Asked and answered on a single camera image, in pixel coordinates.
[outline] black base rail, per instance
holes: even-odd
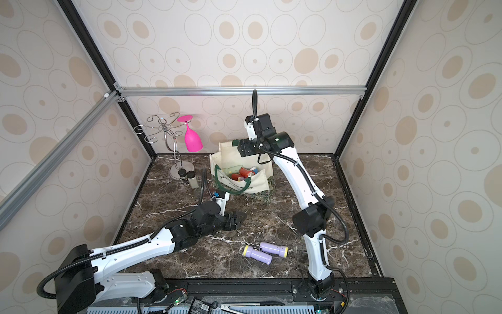
[[[331,293],[325,300],[314,300],[306,285],[302,284],[302,278],[232,278],[232,279],[169,279],[166,283],[169,289],[185,289],[188,297],[203,299],[211,303],[224,299],[225,302],[274,302],[277,304],[314,305],[318,308],[331,308],[334,302],[342,302],[344,297],[336,292]],[[360,297],[389,297],[394,300],[400,314],[408,314],[396,282],[392,278],[348,278],[350,300]],[[346,289],[342,283],[336,290]],[[148,299],[140,299],[146,306],[169,306],[179,293],[170,293],[161,303],[150,303]]]

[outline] black cable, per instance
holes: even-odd
[[[350,298],[350,289],[348,287],[347,277],[345,276],[345,273],[340,268],[330,267],[330,266],[326,266],[326,265],[324,265],[324,267],[326,267],[327,269],[329,269],[331,271],[339,272],[342,275],[343,280],[345,282],[345,291],[346,291],[345,301],[344,301],[345,304],[335,312],[335,314],[342,314],[343,312],[345,312],[345,309],[348,307],[348,301],[350,300],[349,299]]]
[[[282,155],[282,154],[278,154],[278,153],[274,153],[272,151],[266,150],[263,147],[259,147],[258,149],[260,149],[261,151],[263,151],[263,152],[265,152],[265,153],[267,153],[269,155],[276,156],[276,157],[279,157],[279,158],[282,158],[282,159],[286,159],[287,161],[293,163],[298,168],[298,170],[300,170],[300,172],[302,173],[305,181],[307,182],[307,184],[309,186],[310,191],[312,193],[316,193],[316,190],[314,188],[314,185],[312,184],[312,181],[310,180],[307,172],[305,171],[305,169],[302,167],[302,165],[299,162],[297,162],[296,160],[294,160],[291,157],[288,157],[288,156],[285,156],[285,155]]]
[[[331,207],[328,203],[326,203],[326,201],[322,197],[320,197],[317,194],[314,194],[314,196],[321,204],[323,204],[326,208],[329,209],[330,212],[333,213],[333,215],[340,222],[340,224],[342,225],[342,228],[343,228],[343,239],[342,240],[334,239],[328,235],[321,235],[321,236],[319,236],[319,238],[320,239],[326,238],[329,241],[331,241],[335,244],[338,244],[338,245],[343,245],[343,244],[347,243],[348,242],[348,227],[347,227],[347,224],[345,223],[345,220],[343,220],[342,216],[340,216],[340,214],[335,209],[333,209],[333,207]]]
[[[214,199],[215,196],[214,196],[213,192],[211,192],[211,189],[209,188],[209,182],[207,181],[207,169],[206,168],[204,168],[204,171],[202,172],[202,177],[204,178],[202,180],[202,184],[206,185],[206,189],[207,189],[207,192],[209,193],[209,196],[211,197],[211,199]]]
[[[204,197],[204,187],[205,187],[204,181],[207,181],[206,175],[207,175],[206,168],[204,168],[204,170],[202,171],[202,178],[200,179],[200,194],[197,205],[200,205],[202,203],[202,198]]]
[[[269,154],[269,155],[272,155],[272,156],[276,156],[276,157],[279,157],[279,158],[282,158],[282,159],[285,159],[291,163],[293,163],[297,168],[298,170],[300,170],[300,172],[302,173],[305,181],[307,182],[308,186],[309,186],[309,189],[310,191],[312,192],[312,195],[315,196],[315,198],[321,203],[323,204],[330,212],[333,213],[333,215],[336,217],[336,219],[338,221],[340,221],[341,225],[342,225],[342,228],[343,228],[343,233],[344,233],[344,237],[342,240],[337,240],[337,239],[334,239],[330,236],[326,236],[326,235],[321,235],[322,237],[325,237],[326,239],[330,240],[331,242],[333,243],[336,243],[336,244],[339,244],[339,245],[342,245],[342,244],[345,244],[347,243],[348,241],[348,237],[349,237],[349,234],[348,234],[348,228],[347,228],[347,224],[345,223],[345,221],[343,220],[342,216],[340,216],[340,214],[335,210],[333,209],[333,207],[331,207],[328,203],[326,203],[326,201],[320,197],[318,194],[317,194],[317,191],[315,190],[314,188],[314,185],[312,184],[312,181],[310,179],[310,177],[308,176],[307,172],[305,171],[305,169],[302,167],[302,165],[297,162],[296,160],[294,160],[293,158],[291,157],[288,157],[288,156],[285,156],[285,155],[282,155],[282,154],[277,154],[277,153],[274,153],[274,152],[271,152],[269,150],[266,150],[264,149],[263,147],[260,147],[259,149],[261,149],[263,152]]]
[[[131,243],[129,245],[126,245],[126,246],[123,246],[123,247],[120,247],[120,248],[116,248],[116,249],[112,249],[112,250],[106,251],[106,255],[111,255],[111,254],[115,254],[115,253],[122,252],[122,251],[125,251],[125,250],[129,250],[129,249],[135,248],[135,247],[140,246],[140,245],[145,244],[145,243],[148,243],[148,239],[143,239],[143,240],[138,241],[136,243]],[[70,263],[70,264],[68,264],[66,266],[63,266],[63,267],[57,269],[56,271],[52,272],[47,277],[45,277],[44,279],[42,279],[42,281],[40,281],[40,283],[37,286],[37,294],[39,296],[43,297],[43,298],[46,298],[46,299],[55,299],[56,295],[54,293],[49,293],[49,292],[47,292],[47,291],[44,290],[45,285],[49,281],[51,281],[51,279],[56,278],[58,275],[64,273],[67,270],[70,270],[70,269],[72,269],[74,267],[80,266],[82,264],[88,263],[90,261],[93,261],[95,259],[102,258],[102,257],[103,257],[103,253],[99,253],[99,254],[92,255],[92,256],[89,256],[89,257],[86,257],[86,258],[83,258],[83,259],[79,259],[79,260],[77,260],[77,261],[75,261],[73,263]]]
[[[197,205],[201,204],[202,203],[202,197],[204,195],[204,180],[206,178],[206,171],[204,171],[202,173],[202,181],[201,181],[201,193],[200,193],[200,198],[199,198],[199,202],[197,203]],[[164,228],[166,225],[172,223],[173,221],[176,221],[178,219],[181,219],[183,217],[185,217],[186,215],[189,215],[191,213],[193,213],[195,210],[197,209],[197,206],[195,206],[192,210],[184,213],[184,214],[181,214],[169,221],[167,221],[166,223],[163,223],[159,228],[157,228],[153,233],[152,235],[150,236],[150,239],[154,238],[157,234],[159,234],[159,232],[162,230],[162,228]],[[145,243],[148,243],[149,242],[149,239],[143,239],[141,241],[138,241],[138,242],[135,242],[135,243],[131,243],[131,244],[128,244],[126,246],[123,246],[123,247],[119,247],[119,248],[116,248],[116,249],[112,249],[112,250],[109,250],[109,251],[106,251],[106,256],[108,255],[112,255],[112,254],[115,254],[115,253],[119,253],[119,252],[122,252],[122,251],[125,251],[125,250],[129,250],[129,249],[132,249],[132,248],[135,248],[137,246],[140,246],[140,245],[143,245]],[[88,263],[88,262],[91,262],[95,259],[98,259],[98,258],[103,258],[103,253],[99,253],[99,254],[96,254],[96,255],[92,255],[92,256],[89,256],[89,257],[86,257],[86,258],[82,258],[82,259],[79,259],[77,261],[74,261],[73,263],[70,263],[66,266],[63,266],[63,267],[60,267],[59,269],[57,269],[56,271],[52,272],[51,274],[49,274],[47,277],[45,277],[44,279],[42,279],[42,281],[40,281],[40,283],[38,284],[37,286],[37,294],[39,296],[41,296],[42,298],[46,298],[46,299],[56,299],[56,294],[54,293],[49,293],[47,291],[45,291],[44,287],[45,285],[51,281],[52,279],[56,278],[57,276],[59,276],[60,274],[64,273],[65,271],[68,271],[74,267],[77,267],[77,266],[80,266],[82,264],[85,264],[85,263]]]
[[[137,305],[137,307],[138,307],[138,308],[137,308],[137,310],[138,310],[138,314],[143,313],[143,312],[141,312],[140,298],[138,298],[138,303],[136,303],[136,305]]]

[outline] electronic component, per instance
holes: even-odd
[[[193,298],[188,314],[209,314],[209,312],[211,312],[211,308],[211,304],[204,303],[201,300]]]

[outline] green bag handle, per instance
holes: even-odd
[[[224,187],[224,186],[221,184],[221,182],[218,180],[218,170],[221,170],[221,168],[220,168],[218,165],[216,165],[216,166],[214,167],[214,174],[215,174],[215,176],[214,176],[214,180],[216,181],[216,184],[218,185],[218,188],[219,188],[220,190],[224,191],[224,192],[228,192],[228,193],[230,193],[230,194],[235,194],[235,195],[238,195],[238,194],[241,194],[242,192],[246,191],[246,190],[247,190],[247,188],[251,185],[251,177],[249,177],[249,178],[244,179],[244,181],[246,181],[246,186],[245,186],[245,187],[243,187],[240,191],[236,191],[236,190],[229,190],[229,189],[227,189],[226,187]]]

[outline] purple cylinder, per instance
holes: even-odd
[[[271,255],[255,250],[253,249],[252,246],[249,245],[246,245],[246,247],[244,248],[244,252],[242,254],[246,257],[254,258],[257,261],[263,262],[267,265],[270,265],[270,262],[272,262]]]
[[[277,254],[280,257],[286,257],[288,255],[288,247],[281,245],[275,245],[267,242],[260,242],[260,251]]]

